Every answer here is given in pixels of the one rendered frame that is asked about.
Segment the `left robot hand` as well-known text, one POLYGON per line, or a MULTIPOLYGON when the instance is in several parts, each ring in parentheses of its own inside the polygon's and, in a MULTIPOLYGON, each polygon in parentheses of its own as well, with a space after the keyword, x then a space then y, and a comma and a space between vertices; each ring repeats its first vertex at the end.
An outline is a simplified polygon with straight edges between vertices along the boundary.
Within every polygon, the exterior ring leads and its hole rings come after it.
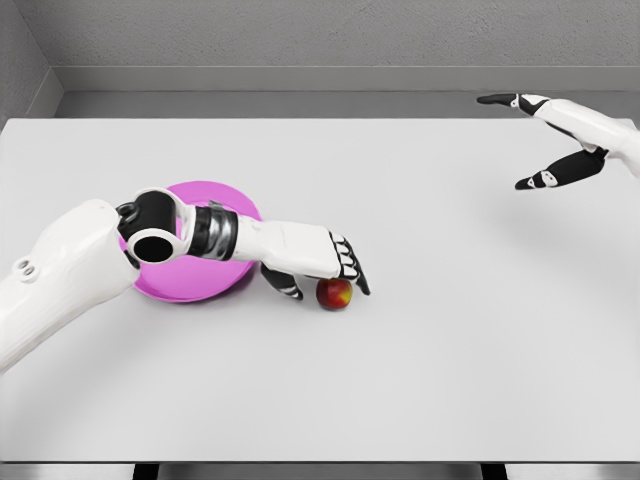
POLYGON ((258 234, 263 249, 261 273, 280 293, 302 300, 296 278, 347 280, 370 295, 371 290, 354 248, 342 235, 324 226, 294 222, 267 222, 258 234))

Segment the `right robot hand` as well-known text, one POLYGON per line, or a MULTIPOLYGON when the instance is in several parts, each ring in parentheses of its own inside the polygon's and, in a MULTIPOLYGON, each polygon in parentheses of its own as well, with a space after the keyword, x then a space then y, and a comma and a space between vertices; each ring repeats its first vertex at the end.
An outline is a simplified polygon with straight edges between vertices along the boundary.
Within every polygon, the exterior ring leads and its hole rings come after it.
POLYGON ((581 149, 560 158, 535 174, 519 180, 517 190, 555 188, 568 185, 602 171, 614 139, 615 121, 603 113, 567 99, 530 93, 497 93, 477 98, 485 105, 515 108, 537 118, 560 133, 575 139, 581 149))

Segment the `red apple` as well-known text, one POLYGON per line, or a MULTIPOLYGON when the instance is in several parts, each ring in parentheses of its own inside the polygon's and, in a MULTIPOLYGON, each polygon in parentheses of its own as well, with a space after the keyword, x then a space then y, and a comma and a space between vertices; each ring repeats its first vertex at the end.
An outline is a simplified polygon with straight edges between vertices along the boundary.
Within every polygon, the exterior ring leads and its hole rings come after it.
POLYGON ((322 279, 316 284, 316 299, 319 305, 329 310, 342 310, 352 300, 353 288, 348 280, 322 279))

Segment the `pink plate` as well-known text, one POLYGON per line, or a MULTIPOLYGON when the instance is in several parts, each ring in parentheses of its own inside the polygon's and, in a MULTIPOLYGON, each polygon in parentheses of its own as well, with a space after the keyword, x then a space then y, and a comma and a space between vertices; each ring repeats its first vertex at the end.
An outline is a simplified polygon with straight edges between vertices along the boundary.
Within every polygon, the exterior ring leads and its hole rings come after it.
MULTIPOLYGON (((213 200, 240 215, 256 220, 261 218, 258 208, 247 195, 224 183, 187 181, 167 189, 189 205, 202 207, 213 200)), ((164 264, 142 265, 134 288, 156 300, 195 302, 225 292, 243 279, 252 266, 251 261, 222 262, 183 256, 164 264)))

